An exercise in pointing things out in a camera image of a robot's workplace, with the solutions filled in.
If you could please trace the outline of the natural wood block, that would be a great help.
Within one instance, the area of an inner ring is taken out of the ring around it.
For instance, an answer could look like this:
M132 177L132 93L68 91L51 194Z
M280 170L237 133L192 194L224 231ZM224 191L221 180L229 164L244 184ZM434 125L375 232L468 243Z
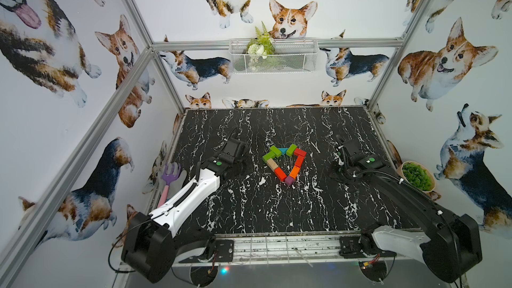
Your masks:
M272 158L268 159L266 164L272 171L275 171L279 167Z

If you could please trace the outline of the green block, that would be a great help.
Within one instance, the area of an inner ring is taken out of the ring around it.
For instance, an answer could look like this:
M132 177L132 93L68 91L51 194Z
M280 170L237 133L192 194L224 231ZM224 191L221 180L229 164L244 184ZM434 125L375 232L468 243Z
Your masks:
M273 153L272 151L270 151L269 153L267 153L266 155L263 156L263 161L266 163L268 162L270 159L274 159L275 158L275 153Z
M275 158L279 158L282 156L282 152L281 152L281 149L277 148L276 146L272 145L270 148L269 148L269 151L270 153L272 154L272 157Z
M293 157L294 156L294 153L297 149L297 145L295 144L291 144L287 150L286 150L286 155L289 156L289 157Z

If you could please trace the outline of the red block small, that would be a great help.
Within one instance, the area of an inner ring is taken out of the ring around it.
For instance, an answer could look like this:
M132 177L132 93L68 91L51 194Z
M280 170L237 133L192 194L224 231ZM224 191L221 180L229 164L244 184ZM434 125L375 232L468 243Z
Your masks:
M297 157L306 157L307 153L299 148L296 148L293 152L293 154Z

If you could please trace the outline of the orange block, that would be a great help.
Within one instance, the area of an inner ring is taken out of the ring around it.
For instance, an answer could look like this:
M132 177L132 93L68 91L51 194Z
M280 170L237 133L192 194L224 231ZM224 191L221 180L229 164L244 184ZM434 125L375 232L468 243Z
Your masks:
M292 179L296 180L297 179L297 175L299 174L300 172L300 168L298 166L295 166L291 173L289 174L289 177L291 177Z

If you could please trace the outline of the purple cube block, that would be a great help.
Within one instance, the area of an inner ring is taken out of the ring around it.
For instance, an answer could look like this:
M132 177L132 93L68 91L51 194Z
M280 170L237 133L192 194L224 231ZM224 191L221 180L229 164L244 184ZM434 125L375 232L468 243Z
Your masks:
M292 185L292 184L294 183L294 181L295 181L295 179L294 179L292 176L288 175L288 176L285 178L285 181L284 181L284 182L285 182L285 184L286 184L287 186L290 186L290 185Z

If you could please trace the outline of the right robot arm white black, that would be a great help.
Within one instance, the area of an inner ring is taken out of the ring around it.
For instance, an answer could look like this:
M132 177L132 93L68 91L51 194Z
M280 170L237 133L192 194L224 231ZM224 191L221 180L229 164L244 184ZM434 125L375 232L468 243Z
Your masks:
M358 244L342 248L342 256L379 256L383 252L402 255L424 264L438 279L463 286L467 271L482 259L476 221L458 216L434 202L424 192L399 176L389 161L366 154L356 140L336 136L337 159L329 177L347 185L369 185L386 195L419 227L419 232L396 229L382 223L361 230Z

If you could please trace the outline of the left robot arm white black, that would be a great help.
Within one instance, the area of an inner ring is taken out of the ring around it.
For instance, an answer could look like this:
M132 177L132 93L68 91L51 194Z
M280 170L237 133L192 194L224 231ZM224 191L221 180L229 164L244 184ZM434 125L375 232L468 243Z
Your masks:
M241 163L248 145L230 137L220 152L197 164L196 174L179 192L150 214L137 213L129 222L121 260L151 283L172 271L178 279L206 287L219 263L232 261L233 241L217 240L206 229L182 231L186 219L213 193L233 165Z

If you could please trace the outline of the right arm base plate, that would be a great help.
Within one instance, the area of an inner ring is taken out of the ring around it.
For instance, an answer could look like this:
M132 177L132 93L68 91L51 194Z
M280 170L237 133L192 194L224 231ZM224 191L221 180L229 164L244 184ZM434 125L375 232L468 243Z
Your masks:
M376 245L373 238L368 235L340 237L339 255L346 259L396 257L397 253L385 251Z

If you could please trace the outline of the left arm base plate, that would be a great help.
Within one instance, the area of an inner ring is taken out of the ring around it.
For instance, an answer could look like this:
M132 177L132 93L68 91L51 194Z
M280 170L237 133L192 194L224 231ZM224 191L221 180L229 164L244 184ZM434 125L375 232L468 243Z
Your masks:
M230 239L194 242L178 250L175 264L231 262L233 261L234 243Z

